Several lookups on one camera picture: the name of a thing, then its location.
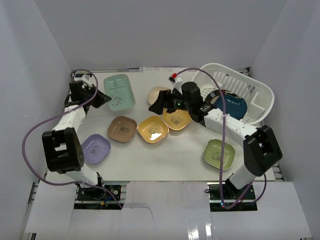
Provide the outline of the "cream square panda dish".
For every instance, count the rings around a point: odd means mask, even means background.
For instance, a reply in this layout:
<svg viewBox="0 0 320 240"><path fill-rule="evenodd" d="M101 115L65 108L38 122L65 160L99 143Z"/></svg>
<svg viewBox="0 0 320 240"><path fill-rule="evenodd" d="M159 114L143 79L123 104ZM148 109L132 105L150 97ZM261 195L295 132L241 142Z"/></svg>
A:
<svg viewBox="0 0 320 240"><path fill-rule="evenodd" d="M166 90L170 90L170 89L168 87L163 87L163 86L155 86L155 87L153 87L149 91L148 96L147 96L148 104L150 106L153 105L156 102L156 100L158 99L159 92L160 91L166 91Z"/></svg>

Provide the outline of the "yellow square dish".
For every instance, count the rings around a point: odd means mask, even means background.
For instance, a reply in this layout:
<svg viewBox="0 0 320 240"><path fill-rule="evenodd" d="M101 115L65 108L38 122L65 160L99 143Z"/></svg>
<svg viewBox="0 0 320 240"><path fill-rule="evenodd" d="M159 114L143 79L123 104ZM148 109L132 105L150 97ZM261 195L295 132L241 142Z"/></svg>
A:
<svg viewBox="0 0 320 240"><path fill-rule="evenodd" d="M155 144L168 135L169 127L159 116L150 116L138 125L137 131L145 142Z"/></svg>
<svg viewBox="0 0 320 240"><path fill-rule="evenodd" d="M168 127L174 131L182 130L192 121L192 118L187 111L176 110L175 112L168 113L166 108L163 109L161 118Z"/></svg>

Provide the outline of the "teal rectangular divided plate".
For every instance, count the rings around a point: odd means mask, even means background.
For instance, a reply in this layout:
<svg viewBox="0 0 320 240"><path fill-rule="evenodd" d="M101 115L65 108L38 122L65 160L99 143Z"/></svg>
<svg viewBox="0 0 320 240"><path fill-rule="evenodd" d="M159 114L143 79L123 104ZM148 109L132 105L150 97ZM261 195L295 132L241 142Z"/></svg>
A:
<svg viewBox="0 0 320 240"><path fill-rule="evenodd" d="M108 105L112 111L123 111L135 106L134 93L126 74L115 74L105 78L103 86L105 94L111 98Z"/></svg>

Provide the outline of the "round black striped plate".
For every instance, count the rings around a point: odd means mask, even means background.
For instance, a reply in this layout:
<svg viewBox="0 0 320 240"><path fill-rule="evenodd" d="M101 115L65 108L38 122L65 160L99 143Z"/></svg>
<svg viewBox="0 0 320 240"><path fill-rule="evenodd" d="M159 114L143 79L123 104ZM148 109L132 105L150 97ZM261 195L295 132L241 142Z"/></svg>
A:
<svg viewBox="0 0 320 240"><path fill-rule="evenodd" d="M235 93L230 92L228 90L222 90L222 93L224 96L226 106L233 106L233 107L247 106L246 101L243 98L237 96ZM221 97L219 90L212 91L205 98L205 100L217 108L223 107L223 100L222 100L222 97Z"/></svg>

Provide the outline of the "green square panda dish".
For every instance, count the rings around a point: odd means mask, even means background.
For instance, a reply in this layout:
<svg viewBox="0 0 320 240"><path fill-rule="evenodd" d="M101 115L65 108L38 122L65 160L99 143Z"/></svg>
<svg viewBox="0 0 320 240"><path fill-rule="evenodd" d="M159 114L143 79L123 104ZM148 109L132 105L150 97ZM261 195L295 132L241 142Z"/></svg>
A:
<svg viewBox="0 0 320 240"><path fill-rule="evenodd" d="M217 169L221 165L222 141L219 139L211 139L207 142L203 151L203 160ZM224 144L222 169L228 170L234 162L236 150L229 143Z"/></svg>

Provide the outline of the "dark blue leaf plate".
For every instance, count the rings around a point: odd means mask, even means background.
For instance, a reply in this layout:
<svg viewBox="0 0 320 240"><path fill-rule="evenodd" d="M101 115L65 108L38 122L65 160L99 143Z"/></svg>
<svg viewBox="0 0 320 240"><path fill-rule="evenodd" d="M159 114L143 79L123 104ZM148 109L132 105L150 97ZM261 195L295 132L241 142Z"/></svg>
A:
<svg viewBox="0 0 320 240"><path fill-rule="evenodd" d="M248 106L243 98L238 98L230 94L225 94L224 100L226 114L230 115L231 117L237 120L241 120L245 116ZM223 101L220 95L213 97L210 100L210 103L213 104L217 109L223 111Z"/></svg>

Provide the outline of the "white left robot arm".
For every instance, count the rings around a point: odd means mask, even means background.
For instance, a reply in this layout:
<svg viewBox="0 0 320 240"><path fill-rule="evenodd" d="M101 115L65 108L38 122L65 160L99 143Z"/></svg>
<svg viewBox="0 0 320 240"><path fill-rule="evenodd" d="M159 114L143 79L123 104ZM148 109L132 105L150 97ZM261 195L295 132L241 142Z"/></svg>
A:
<svg viewBox="0 0 320 240"><path fill-rule="evenodd" d="M65 114L52 130L42 134L46 164L51 172L70 177L77 185L88 188L90 196L99 200L105 196L106 187L100 174L85 164L77 131L90 107L97 109L111 98L84 79L70 82L69 89L64 101Z"/></svg>

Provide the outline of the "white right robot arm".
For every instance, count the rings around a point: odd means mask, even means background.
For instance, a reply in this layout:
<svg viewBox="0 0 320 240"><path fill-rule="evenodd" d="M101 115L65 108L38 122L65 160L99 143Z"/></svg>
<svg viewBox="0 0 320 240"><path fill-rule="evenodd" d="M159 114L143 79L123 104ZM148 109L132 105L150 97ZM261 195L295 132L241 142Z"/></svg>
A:
<svg viewBox="0 0 320 240"><path fill-rule="evenodd" d="M236 200L244 193L244 187L261 177L282 157L282 151L271 127L256 127L223 113L213 104L204 101L195 82L186 82L181 91L161 90L149 111L162 115L166 110L187 111L191 119L207 129L221 133L243 149L243 165L226 180L226 195Z"/></svg>

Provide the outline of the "white plastic dish bin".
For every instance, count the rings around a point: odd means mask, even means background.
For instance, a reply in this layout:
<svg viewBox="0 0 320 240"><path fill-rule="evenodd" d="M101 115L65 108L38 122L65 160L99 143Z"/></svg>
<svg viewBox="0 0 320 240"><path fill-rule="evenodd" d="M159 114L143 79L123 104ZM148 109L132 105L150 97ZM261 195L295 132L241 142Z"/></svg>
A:
<svg viewBox="0 0 320 240"><path fill-rule="evenodd" d="M247 111L242 121L257 126L270 113L275 95L269 86L249 77L244 71L239 72L219 63L208 63L201 67L209 73L222 90L244 99Z"/></svg>

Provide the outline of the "black label sticker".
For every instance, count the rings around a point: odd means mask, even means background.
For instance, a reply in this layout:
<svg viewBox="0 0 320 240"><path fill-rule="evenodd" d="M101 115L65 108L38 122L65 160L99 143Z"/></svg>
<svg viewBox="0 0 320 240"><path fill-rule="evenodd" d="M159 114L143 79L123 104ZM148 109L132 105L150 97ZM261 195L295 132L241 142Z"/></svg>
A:
<svg viewBox="0 0 320 240"><path fill-rule="evenodd" d="M75 78L81 78L84 75L84 73L76 73L74 75Z"/></svg>

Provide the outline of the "brown square panda dish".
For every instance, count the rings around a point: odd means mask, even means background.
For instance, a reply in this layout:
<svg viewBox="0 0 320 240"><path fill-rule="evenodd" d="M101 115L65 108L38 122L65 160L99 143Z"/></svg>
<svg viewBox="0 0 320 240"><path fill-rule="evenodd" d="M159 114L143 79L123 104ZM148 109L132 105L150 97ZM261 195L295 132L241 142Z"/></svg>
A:
<svg viewBox="0 0 320 240"><path fill-rule="evenodd" d="M119 143L128 143L132 140L137 130L137 122L126 116L117 116L107 129L107 136Z"/></svg>

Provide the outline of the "papers at table back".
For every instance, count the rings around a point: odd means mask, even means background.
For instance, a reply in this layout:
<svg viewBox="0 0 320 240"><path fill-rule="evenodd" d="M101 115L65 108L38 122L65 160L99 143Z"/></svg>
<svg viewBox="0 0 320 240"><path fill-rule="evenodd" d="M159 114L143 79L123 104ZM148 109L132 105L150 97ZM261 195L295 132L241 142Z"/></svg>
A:
<svg viewBox="0 0 320 240"><path fill-rule="evenodd" d="M140 73L161 72L161 73L178 73L186 69L185 67L140 67Z"/></svg>

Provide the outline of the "purple square panda dish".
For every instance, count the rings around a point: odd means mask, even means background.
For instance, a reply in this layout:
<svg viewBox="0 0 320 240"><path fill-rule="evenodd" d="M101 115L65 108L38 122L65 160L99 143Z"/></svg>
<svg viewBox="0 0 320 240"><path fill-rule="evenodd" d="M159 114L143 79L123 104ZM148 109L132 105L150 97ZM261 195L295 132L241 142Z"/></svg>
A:
<svg viewBox="0 0 320 240"><path fill-rule="evenodd" d="M86 164L101 163L111 151L111 143L100 134L92 134L81 144Z"/></svg>

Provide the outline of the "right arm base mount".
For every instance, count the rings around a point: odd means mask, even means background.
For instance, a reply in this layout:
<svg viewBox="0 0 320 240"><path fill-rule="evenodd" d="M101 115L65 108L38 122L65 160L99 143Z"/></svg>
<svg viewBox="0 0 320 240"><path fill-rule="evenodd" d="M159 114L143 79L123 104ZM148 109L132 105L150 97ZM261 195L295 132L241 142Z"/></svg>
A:
<svg viewBox="0 0 320 240"><path fill-rule="evenodd" d="M222 184L222 191L224 202L226 206L232 205L242 192L246 188L244 187L241 190L231 190L225 187L225 184ZM204 190L209 197L209 206L211 212L256 212L258 210L257 204L252 203L256 200L256 194L253 186L250 186L245 195L239 200L236 206L232 209L226 209L221 201L220 196L220 185L218 183L209 184L207 189Z"/></svg>

